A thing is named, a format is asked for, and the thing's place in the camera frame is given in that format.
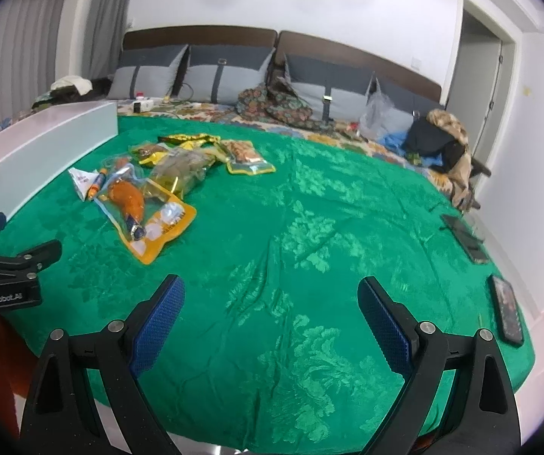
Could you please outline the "grey pillow middle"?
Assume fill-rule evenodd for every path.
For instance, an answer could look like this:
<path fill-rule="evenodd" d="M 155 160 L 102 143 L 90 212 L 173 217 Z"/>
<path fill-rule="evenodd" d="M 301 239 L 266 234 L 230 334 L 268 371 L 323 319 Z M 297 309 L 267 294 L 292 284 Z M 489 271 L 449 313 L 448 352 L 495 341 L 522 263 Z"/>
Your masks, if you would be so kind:
<path fill-rule="evenodd" d="M 266 82 L 274 47 L 191 45 L 178 97 L 233 106 L 239 94 Z"/>

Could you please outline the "white storage box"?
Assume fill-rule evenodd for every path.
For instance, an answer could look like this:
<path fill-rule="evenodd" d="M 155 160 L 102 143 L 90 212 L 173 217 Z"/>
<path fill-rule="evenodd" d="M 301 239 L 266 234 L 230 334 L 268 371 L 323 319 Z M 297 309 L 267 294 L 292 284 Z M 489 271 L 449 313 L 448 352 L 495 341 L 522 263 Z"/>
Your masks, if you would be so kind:
<path fill-rule="evenodd" d="M 0 213 L 8 219 L 82 157 L 118 135 L 114 102 L 54 106 L 0 133 Z"/>

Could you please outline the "black smartphone far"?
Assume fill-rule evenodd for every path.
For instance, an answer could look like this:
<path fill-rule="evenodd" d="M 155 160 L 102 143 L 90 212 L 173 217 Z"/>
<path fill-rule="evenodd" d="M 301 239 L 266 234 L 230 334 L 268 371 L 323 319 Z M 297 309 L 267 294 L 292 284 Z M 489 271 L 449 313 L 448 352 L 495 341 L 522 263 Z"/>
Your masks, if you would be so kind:
<path fill-rule="evenodd" d="M 489 257 L 485 252 L 483 241 L 471 232 L 461 218 L 443 214 L 441 215 L 441 220 L 444 222 L 448 231 L 455 237 L 472 263 L 486 264 L 489 262 Z"/>

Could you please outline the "white cap on clothes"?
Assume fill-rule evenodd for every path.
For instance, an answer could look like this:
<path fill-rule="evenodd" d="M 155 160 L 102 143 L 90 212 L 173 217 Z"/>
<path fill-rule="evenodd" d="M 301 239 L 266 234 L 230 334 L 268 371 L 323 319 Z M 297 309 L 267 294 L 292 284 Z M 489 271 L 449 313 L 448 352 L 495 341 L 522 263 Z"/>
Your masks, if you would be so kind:
<path fill-rule="evenodd" d="M 66 75 L 57 79 L 51 84 L 50 91 L 74 91 L 79 96 L 84 96 L 93 90 L 92 82 L 89 79 L 78 75 Z"/>

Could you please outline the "orange bun snack bag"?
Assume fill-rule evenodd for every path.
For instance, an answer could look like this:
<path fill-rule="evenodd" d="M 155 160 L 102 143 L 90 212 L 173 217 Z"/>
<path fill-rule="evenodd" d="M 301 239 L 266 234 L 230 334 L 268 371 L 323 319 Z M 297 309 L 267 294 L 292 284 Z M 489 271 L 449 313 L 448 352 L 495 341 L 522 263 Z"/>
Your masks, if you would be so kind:
<path fill-rule="evenodd" d="M 182 236 L 197 216 L 195 207 L 148 178 L 110 179 L 94 201 L 116 228 L 123 245 L 144 265 L 152 264 L 164 246 Z"/>

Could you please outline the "black smartphone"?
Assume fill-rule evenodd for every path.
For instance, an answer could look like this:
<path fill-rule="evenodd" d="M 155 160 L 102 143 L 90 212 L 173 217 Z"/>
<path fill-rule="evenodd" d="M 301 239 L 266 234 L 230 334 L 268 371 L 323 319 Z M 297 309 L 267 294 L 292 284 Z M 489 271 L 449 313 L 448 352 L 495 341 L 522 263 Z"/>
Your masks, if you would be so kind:
<path fill-rule="evenodd" d="M 497 275 L 488 277 L 488 285 L 500 338 L 514 347 L 522 347 L 525 338 L 513 287 L 508 281 Z"/>
<path fill-rule="evenodd" d="M 455 237 L 472 263 L 486 264 L 489 262 L 489 257 L 485 252 L 483 241 L 471 232 L 461 218 L 443 214 L 441 215 L 441 220 L 444 222 L 448 231 Z"/>

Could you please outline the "brown meat snack packet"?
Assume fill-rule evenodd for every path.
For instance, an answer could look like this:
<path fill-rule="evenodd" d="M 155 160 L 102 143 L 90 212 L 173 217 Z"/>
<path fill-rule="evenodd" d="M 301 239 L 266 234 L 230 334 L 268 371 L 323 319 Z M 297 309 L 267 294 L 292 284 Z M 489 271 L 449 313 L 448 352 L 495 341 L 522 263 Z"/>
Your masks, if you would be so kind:
<path fill-rule="evenodd" d="M 145 168 L 157 165 L 170 151 L 171 148 L 167 145 L 158 143 L 142 143 L 129 148 L 132 158 Z"/>

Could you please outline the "grey pillow right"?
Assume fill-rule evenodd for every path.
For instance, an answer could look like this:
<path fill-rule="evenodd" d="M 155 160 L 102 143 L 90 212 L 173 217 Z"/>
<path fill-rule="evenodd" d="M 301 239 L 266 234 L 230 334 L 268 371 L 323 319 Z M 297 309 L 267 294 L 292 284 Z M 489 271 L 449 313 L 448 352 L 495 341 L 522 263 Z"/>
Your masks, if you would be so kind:
<path fill-rule="evenodd" d="M 367 110 L 376 75 L 367 68 L 286 55 L 285 80 L 310 107 L 312 119 L 356 122 Z"/>

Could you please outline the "clear sausage packet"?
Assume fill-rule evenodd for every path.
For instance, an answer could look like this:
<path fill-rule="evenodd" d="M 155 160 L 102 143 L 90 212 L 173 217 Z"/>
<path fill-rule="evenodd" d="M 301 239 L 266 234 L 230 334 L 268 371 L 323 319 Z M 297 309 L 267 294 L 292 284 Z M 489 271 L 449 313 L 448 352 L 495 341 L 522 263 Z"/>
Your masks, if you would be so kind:
<path fill-rule="evenodd" d="M 136 179 L 135 165 L 129 155 L 117 155 L 106 158 L 100 166 L 103 174 L 102 189 L 106 190 L 120 181 L 134 181 Z"/>

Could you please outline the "tan patterned garment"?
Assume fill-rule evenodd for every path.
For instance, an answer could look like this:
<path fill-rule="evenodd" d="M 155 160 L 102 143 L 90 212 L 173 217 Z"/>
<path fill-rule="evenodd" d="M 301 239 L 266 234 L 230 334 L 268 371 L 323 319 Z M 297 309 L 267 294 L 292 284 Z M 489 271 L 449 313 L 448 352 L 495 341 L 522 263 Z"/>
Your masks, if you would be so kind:
<path fill-rule="evenodd" d="M 451 141 L 441 149 L 441 157 L 453 185 L 452 205 L 466 213 L 477 205 L 469 181 L 472 157 L 467 131 L 455 115 L 445 110 L 431 110 L 427 113 L 426 120 L 451 137 Z"/>

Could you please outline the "black clothing pile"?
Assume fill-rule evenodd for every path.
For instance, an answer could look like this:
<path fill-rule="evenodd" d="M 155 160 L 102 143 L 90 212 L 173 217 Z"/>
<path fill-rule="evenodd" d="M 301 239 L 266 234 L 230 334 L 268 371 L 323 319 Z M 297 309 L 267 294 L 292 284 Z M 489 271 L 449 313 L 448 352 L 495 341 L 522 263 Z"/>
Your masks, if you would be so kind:
<path fill-rule="evenodd" d="M 453 168 L 465 153 L 465 147 L 454 136 L 424 117 L 419 117 L 413 122 L 403 147 L 408 152 L 422 156 L 441 154 L 442 167 L 434 168 L 444 173 Z"/>

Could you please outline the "clear plastic bag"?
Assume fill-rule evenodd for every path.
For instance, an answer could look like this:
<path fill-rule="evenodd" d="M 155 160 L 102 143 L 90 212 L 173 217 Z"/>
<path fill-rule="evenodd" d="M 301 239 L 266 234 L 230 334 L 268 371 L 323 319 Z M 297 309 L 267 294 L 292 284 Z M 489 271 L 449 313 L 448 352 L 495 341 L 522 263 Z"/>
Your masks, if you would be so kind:
<path fill-rule="evenodd" d="M 382 91 L 381 82 L 376 80 L 375 90 L 370 94 L 363 115 L 360 116 L 357 133 L 367 141 L 376 140 L 386 116 L 393 108 L 392 99 Z"/>

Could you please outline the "yellow red spicy snack bag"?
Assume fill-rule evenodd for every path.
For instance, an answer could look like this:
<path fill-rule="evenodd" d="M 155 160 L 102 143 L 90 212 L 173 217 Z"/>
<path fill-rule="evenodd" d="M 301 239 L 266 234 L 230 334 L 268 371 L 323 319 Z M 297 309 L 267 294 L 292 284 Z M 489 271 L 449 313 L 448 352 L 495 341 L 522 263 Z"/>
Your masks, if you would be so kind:
<path fill-rule="evenodd" d="M 189 149 L 200 147 L 204 144 L 216 144 L 220 142 L 219 136 L 209 135 L 208 133 L 174 133 L 168 136 L 158 136 L 160 143 L 168 145 L 181 146 L 188 144 Z"/>

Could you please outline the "white triangular snack packet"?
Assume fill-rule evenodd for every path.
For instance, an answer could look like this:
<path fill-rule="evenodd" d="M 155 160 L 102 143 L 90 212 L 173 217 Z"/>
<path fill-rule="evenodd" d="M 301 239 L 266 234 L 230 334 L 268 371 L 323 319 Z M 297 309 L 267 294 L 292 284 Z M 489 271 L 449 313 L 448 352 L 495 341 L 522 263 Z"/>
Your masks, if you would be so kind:
<path fill-rule="evenodd" d="M 87 192 L 97 178 L 98 172 L 69 168 L 67 173 L 70 175 L 77 196 L 79 196 L 82 201 L 85 201 L 87 199 Z"/>

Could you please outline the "grey pillow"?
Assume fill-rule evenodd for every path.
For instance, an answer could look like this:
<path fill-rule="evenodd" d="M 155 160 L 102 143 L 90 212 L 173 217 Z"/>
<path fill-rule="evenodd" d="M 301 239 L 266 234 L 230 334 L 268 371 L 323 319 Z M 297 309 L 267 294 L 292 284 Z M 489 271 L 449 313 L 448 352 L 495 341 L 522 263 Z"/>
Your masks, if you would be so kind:
<path fill-rule="evenodd" d="M 121 52 L 108 94 L 111 100 L 168 96 L 188 45 L 165 45 Z"/>
<path fill-rule="evenodd" d="M 239 94 L 266 82 L 274 47 L 191 45 L 178 97 L 233 106 Z"/>
<path fill-rule="evenodd" d="M 367 68 L 286 55 L 285 80 L 310 107 L 312 119 L 356 122 L 367 110 L 376 75 Z"/>

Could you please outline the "grey pillow far left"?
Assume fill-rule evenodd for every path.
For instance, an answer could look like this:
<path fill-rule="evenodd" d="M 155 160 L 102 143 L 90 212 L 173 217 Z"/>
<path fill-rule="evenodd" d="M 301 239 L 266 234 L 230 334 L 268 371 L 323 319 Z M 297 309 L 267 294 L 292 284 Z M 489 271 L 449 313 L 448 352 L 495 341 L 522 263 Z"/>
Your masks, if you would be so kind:
<path fill-rule="evenodd" d="M 111 100 L 168 96 L 188 45 L 165 45 L 121 52 L 108 94 Z"/>

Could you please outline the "floral bed sheet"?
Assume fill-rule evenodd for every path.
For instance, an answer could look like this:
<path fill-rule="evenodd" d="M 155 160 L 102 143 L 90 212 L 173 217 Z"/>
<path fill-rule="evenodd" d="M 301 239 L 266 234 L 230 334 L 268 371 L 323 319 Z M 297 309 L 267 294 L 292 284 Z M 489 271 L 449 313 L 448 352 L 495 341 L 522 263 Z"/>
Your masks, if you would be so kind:
<path fill-rule="evenodd" d="M 428 182 L 445 197 L 453 195 L 453 183 L 445 174 L 440 174 L 431 168 L 411 165 L 406 158 L 400 157 L 386 147 L 363 139 L 356 135 L 355 128 L 349 123 L 338 123 L 330 126 L 322 132 L 311 132 L 308 129 L 298 129 L 287 126 L 274 119 L 246 119 L 240 116 L 231 106 L 214 105 L 208 103 L 194 103 L 186 101 L 169 100 L 164 102 L 159 97 L 154 100 L 154 107 L 145 113 L 133 111 L 133 100 L 116 100 L 117 112 L 120 116 L 147 116 L 166 117 L 172 119 L 192 120 L 218 124 L 230 124 L 230 126 L 243 126 L 250 129 L 263 130 L 263 132 L 277 133 L 281 136 L 303 139 L 315 143 L 337 147 L 343 150 L 363 154 L 368 157 L 378 158 L 392 165 L 398 165 L 409 171 L 415 171 L 422 175 Z"/>

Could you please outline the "yellow long snack bag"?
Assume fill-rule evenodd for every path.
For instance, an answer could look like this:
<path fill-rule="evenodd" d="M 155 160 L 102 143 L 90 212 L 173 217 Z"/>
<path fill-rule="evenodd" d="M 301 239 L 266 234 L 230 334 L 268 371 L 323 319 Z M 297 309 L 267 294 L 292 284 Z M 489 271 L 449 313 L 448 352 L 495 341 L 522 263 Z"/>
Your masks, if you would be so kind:
<path fill-rule="evenodd" d="M 206 149 L 174 149 L 162 158 L 149 178 L 179 198 L 202 183 L 217 158 Z"/>

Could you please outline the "grey curtain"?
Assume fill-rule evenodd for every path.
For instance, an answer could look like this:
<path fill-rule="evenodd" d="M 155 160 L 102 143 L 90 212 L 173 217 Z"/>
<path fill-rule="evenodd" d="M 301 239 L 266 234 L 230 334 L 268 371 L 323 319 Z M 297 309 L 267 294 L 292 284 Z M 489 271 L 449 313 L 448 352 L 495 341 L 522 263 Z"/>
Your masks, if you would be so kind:
<path fill-rule="evenodd" d="M 0 123 L 67 75 L 117 68 L 129 0 L 1 0 Z"/>

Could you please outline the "peanut snack bag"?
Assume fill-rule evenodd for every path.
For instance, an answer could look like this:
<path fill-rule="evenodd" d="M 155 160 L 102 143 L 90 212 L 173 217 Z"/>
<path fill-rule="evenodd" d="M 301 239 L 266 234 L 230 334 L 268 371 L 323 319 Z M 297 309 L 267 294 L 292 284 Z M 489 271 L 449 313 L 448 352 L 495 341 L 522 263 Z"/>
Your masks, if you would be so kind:
<path fill-rule="evenodd" d="M 231 175 L 258 176 L 276 171 L 251 141 L 223 140 L 220 147 L 227 155 L 226 168 Z"/>

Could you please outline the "orange sausage stick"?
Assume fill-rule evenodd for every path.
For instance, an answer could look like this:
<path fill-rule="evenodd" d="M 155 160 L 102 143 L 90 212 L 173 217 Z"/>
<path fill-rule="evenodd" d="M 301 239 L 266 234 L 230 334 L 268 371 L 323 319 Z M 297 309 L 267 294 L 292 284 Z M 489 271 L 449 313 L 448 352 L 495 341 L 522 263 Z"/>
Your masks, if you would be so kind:
<path fill-rule="evenodd" d="M 106 168 L 101 168 L 94 178 L 92 184 L 87 190 L 86 199 L 92 200 L 96 194 L 102 189 L 103 184 L 106 182 L 106 177 L 108 176 L 108 170 Z"/>

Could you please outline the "blue cloth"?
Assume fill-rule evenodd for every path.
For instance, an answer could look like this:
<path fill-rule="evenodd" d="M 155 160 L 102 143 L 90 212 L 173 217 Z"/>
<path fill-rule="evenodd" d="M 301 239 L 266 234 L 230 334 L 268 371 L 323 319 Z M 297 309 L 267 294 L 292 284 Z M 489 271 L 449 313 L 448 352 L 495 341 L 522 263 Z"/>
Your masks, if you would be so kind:
<path fill-rule="evenodd" d="M 405 158 L 412 165 L 422 166 L 422 168 L 432 168 L 433 166 L 442 167 L 441 154 L 422 156 L 417 153 L 406 151 L 403 147 L 403 143 L 405 143 L 407 135 L 408 132 L 406 130 L 398 133 L 388 133 L 388 135 L 385 135 L 378 140 L 378 143 L 390 152 Z"/>

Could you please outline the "black smartphone near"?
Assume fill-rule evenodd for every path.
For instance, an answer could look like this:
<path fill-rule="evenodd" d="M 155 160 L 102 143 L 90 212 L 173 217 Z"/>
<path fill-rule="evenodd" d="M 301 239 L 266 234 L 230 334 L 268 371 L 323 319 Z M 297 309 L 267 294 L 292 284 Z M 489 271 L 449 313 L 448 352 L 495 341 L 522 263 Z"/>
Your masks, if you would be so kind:
<path fill-rule="evenodd" d="M 525 338 L 513 287 L 508 281 L 497 275 L 488 277 L 488 285 L 500 338 L 514 347 L 522 347 Z"/>

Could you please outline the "green patterned cloth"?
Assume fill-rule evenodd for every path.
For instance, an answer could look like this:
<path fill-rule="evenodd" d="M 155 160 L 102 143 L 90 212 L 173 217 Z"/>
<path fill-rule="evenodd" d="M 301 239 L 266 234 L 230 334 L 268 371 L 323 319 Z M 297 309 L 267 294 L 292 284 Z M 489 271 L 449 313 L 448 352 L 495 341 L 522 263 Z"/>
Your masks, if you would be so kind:
<path fill-rule="evenodd" d="M 421 175 L 246 126 L 122 117 L 118 127 L 78 168 L 170 133 L 248 140 L 274 166 L 210 171 L 186 196 L 195 220 L 149 265 L 68 175 L 0 233 L 2 255 L 63 246 L 41 276 L 42 304 L 8 314 L 33 351 L 56 328 L 91 333 L 127 316 L 169 274 L 185 281 L 183 310 L 141 379 L 169 431 L 256 453 L 360 450 L 402 387 L 358 308 L 363 277 L 446 333 L 496 326 L 487 281 L 497 269 L 470 261 L 442 221 L 451 203 Z"/>

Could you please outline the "floral folded blanket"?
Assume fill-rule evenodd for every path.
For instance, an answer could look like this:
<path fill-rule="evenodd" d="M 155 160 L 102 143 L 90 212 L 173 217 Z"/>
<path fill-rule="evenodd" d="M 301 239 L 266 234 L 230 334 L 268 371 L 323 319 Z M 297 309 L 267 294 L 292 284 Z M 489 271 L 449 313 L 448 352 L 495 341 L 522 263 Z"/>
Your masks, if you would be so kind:
<path fill-rule="evenodd" d="M 236 112 L 244 119 L 276 122 L 310 132 L 332 132 L 332 120 L 314 118 L 313 109 L 282 78 L 245 89 L 238 95 Z"/>

